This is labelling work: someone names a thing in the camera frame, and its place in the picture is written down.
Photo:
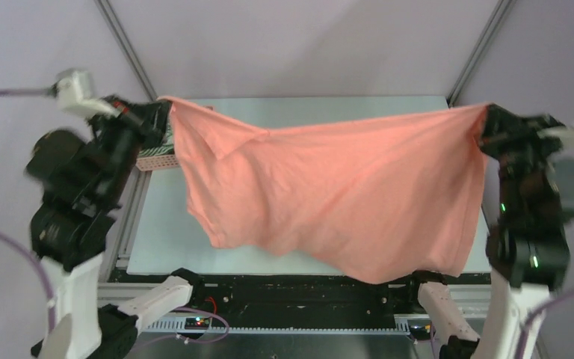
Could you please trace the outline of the salmon pink t-shirt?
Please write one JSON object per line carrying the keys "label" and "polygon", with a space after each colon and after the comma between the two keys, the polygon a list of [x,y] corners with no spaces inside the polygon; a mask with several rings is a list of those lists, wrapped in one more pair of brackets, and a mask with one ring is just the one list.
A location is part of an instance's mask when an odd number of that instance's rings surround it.
{"label": "salmon pink t-shirt", "polygon": [[463,273],[488,104],[268,129],[170,103],[187,211],[215,248],[301,251],[370,284]]}

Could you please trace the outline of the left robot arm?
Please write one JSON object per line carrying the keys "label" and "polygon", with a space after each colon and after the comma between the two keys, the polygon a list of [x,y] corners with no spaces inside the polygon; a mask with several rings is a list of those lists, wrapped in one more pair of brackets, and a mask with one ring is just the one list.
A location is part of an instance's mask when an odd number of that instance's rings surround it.
{"label": "left robot arm", "polygon": [[111,110],[88,119],[93,137],[68,128],[45,134],[34,146],[27,174],[43,187],[40,208],[30,222],[31,248],[55,291],[50,327],[64,324],[60,337],[49,328],[31,353],[36,358],[124,358],[138,335],[162,316],[205,305],[202,279],[178,269],[149,292],[120,305],[99,306],[98,278],[106,236],[120,197],[144,147],[161,144],[171,104],[103,99]]}

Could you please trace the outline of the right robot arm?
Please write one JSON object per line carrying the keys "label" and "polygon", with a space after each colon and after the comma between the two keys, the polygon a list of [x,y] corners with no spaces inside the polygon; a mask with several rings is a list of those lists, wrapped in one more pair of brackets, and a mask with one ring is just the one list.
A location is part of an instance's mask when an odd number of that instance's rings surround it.
{"label": "right robot arm", "polygon": [[486,256],[491,297],[483,331],[463,317],[445,281],[425,272],[404,293],[426,311],[435,358],[531,358],[546,313],[574,297],[563,291],[570,264],[565,227],[574,221],[574,127],[543,114],[522,117],[497,105],[487,111],[480,150],[499,162],[499,216]]}

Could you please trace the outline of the pink plastic laundry basket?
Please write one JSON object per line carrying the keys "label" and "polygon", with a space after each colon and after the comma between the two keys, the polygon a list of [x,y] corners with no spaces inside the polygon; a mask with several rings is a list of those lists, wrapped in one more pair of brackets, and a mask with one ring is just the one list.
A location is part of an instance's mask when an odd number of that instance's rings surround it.
{"label": "pink plastic laundry basket", "polygon": [[[169,114],[171,109],[172,102],[167,100],[149,102],[135,107],[135,113],[149,125],[146,141],[141,150],[161,144],[164,139],[167,124],[170,123]],[[140,157],[138,154],[136,162],[136,167],[142,172],[175,168],[177,166],[178,161],[175,153],[153,157]]]}

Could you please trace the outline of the green white striped garment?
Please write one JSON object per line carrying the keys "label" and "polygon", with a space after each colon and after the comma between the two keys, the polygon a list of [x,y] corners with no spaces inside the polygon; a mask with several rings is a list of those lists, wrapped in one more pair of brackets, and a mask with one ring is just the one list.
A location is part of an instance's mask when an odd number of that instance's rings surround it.
{"label": "green white striped garment", "polygon": [[140,157],[153,157],[153,156],[166,156],[174,154],[173,149],[173,130],[170,124],[167,124],[164,139],[160,145],[150,148],[145,148],[140,151]]}

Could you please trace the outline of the left small circuit board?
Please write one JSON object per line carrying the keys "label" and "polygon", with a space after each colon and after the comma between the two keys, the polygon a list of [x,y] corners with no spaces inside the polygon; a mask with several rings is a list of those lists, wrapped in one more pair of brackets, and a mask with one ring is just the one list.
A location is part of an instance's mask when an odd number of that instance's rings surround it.
{"label": "left small circuit board", "polygon": [[184,324],[186,331],[207,331],[210,329],[212,320],[209,317],[187,317]]}

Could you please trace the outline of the small circuit board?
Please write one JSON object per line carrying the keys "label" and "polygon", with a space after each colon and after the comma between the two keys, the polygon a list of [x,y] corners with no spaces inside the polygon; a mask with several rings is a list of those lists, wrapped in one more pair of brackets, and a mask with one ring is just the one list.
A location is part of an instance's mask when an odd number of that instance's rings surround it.
{"label": "small circuit board", "polygon": [[212,320],[209,317],[187,317],[184,324],[186,331],[207,331],[210,329]]}
{"label": "small circuit board", "polygon": [[430,336],[431,329],[431,323],[409,325],[409,333],[414,337]]}

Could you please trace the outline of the right small circuit board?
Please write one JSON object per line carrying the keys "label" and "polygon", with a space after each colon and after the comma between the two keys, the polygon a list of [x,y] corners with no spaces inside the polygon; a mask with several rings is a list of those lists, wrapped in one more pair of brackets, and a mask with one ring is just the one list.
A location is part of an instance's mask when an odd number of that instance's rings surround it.
{"label": "right small circuit board", "polygon": [[430,336],[431,329],[431,323],[409,325],[409,333],[414,337]]}

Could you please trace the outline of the left aluminium corner post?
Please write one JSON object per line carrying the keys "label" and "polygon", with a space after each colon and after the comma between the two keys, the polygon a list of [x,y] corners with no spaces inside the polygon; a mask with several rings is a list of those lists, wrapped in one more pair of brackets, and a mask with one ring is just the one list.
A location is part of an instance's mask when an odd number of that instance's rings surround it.
{"label": "left aluminium corner post", "polygon": [[142,91],[149,100],[155,100],[158,97],[155,87],[153,86],[152,81],[149,78],[147,71],[111,1],[95,0],[94,3],[108,26],[111,35],[117,42],[120,51],[123,53],[123,56],[137,79]]}

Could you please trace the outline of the aluminium corner post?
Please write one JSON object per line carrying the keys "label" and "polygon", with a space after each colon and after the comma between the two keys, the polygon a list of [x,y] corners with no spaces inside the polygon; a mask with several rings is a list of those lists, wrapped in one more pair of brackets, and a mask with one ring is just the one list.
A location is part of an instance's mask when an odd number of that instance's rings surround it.
{"label": "aluminium corner post", "polygon": [[510,15],[513,7],[518,3],[517,0],[499,0],[493,8],[490,17],[488,18],[485,26],[481,30],[481,34],[475,42],[472,51],[463,65],[456,78],[454,85],[448,96],[446,102],[450,107],[456,105],[465,89],[472,80],[476,70],[484,59],[484,56],[489,51],[493,41],[498,36],[501,27]]}
{"label": "aluminium corner post", "polygon": [[120,51],[123,53],[123,56],[137,79],[142,91],[149,100],[155,100],[158,97],[155,87],[153,86],[152,81],[149,78],[147,71],[111,1],[95,0],[94,3],[108,26],[111,35],[117,42]]}

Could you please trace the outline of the right aluminium corner post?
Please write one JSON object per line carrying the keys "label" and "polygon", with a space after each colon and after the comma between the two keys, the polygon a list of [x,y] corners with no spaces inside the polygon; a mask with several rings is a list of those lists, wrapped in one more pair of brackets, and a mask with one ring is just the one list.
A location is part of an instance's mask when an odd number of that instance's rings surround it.
{"label": "right aluminium corner post", "polygon": [[456,78],[454,85],[448,96],[446,102],[450,107],[456,105],[465,89],[472,80],[476,70],[484,59],[484,56],[489,51],[493,41],[498,36],[501,27],[510,15],[513,7],[518,3],[517,0],[499,0],[493,8],[490,17],[488,18],[485,26],[481,30],[481,34],[475,42],[472,51],[463,65]]}

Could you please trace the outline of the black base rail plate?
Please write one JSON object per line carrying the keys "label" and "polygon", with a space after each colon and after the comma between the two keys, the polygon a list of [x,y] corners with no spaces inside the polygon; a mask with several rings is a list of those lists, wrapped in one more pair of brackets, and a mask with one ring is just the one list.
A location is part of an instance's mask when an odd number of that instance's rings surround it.
{"label": "black base rail plate", "polygon": [[339,275],[191,274],[190,307],[210,310],[232,327],[392,328],[399,317],[423,314],[419,286],[486,284],[485,274],[460,278],[429,271],[383,284]]}

